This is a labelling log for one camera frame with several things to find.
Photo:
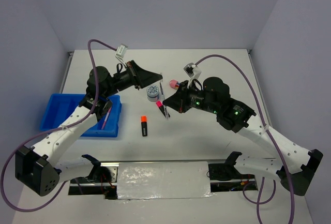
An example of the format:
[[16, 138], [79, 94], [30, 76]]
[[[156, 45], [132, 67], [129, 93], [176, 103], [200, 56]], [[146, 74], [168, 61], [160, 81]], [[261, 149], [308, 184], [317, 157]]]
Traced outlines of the grey black pen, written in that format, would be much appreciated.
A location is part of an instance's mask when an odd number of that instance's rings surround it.
[[169, 120], [169, 113], [168, 113], [168, 110], [167, 110], [167, 106], [165, 106], [163, 104], [163, 101], [166, 99], [166, 97], [165, 97], [165, 94], [164, 94], [164, 90], [163, 90], [163, 86], [162, 86], [162, 82], [161, 81], [159, 82], [159, 86], [160, 86], [160, 92], [161, 92], [161, 95], [162, 95], [161, 96], [161, 98], [162, 98], [161, 102], [162, 102], [162, 105], [164, 107], [165, 116], [166, 116], [166, 119]]

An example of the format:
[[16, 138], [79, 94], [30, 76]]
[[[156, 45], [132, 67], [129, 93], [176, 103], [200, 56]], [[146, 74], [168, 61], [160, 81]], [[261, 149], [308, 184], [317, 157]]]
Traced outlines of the orange-red pen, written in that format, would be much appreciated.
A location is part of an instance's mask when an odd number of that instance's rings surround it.
[[104, 121], [103, 121], [103, 124], [102, 124], [102, 127], [101, 127], [101, 130], [104, 130], [106, 124], [107, 124], [107, 121], [108, 121], [108, 118], [109, 118], [109, 115], [111, 113], [111, 110], [112, 110], [112, 107], [109, 108], [109, 110], [107, 111], [106, 113], [106, 116], [104, 118]]

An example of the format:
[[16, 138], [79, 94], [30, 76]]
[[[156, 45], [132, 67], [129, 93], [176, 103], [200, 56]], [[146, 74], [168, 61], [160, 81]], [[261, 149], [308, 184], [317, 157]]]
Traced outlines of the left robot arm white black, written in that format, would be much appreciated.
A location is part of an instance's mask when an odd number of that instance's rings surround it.
[[112, 105], [110, 96], [132, 86], [142, 89], [161, 79], [161, 74], [147, 71], [135, 61], [127, 62], [124, 71], [113, 76], [103, 66], [94, 67], [89, 73], [86, 94], [69, 117], [32, 147], [22, 146], [16, 151], [16, 178], [41, 197], [58, 183], [77, 177], [85, 177], [89, 182], [99, 180], [101, 163], [93, 156], [84, 154], [73, 162], [61, 162], [60, 158], [107, 114]]

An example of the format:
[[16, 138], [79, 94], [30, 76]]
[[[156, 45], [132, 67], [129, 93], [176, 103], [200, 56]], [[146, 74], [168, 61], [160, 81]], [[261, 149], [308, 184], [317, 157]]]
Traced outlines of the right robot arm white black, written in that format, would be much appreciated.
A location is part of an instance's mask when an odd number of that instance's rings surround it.
[[317, 149], [303, 148], [271, 126], [264, 126], [252, 108], [231, 98], [229, 86], [220, 78], [205, 79], [201, 89], [183, 81], [163, 104], [178, 113], [191, 108], [212, 113], [224, 129], [249, 139], [271, 155], [271, 159], [260, 159], [232, 152], [225, 165], [228, 177], [259, 174], [279, 181], [286, 190], [293, 187], [297, 196], [306, 194], [323, 154]]

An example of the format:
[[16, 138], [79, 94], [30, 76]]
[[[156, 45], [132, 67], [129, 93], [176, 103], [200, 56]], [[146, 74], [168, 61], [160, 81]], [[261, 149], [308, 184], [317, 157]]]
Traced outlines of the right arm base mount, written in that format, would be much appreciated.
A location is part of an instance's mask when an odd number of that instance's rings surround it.
[[216, 192], [257, 190], [255, 176], [252, 174], [241, 174], [234, 165], [236, 159], [242, 155], [241, 152], [232, 152], [225, 162], [208, 163], [206, 176], [210, 181], [210, 190]]

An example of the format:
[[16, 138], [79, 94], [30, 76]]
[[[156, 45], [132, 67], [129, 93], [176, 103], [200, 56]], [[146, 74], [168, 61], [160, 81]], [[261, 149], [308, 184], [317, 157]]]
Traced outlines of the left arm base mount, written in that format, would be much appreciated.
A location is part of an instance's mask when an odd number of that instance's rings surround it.
[[100, 168], [91, 179], [78, 177], [69, 184], [69, 196], [102, 196], [107, 200], [117, 200], [117, 178], [119, 163], [101, 162]]

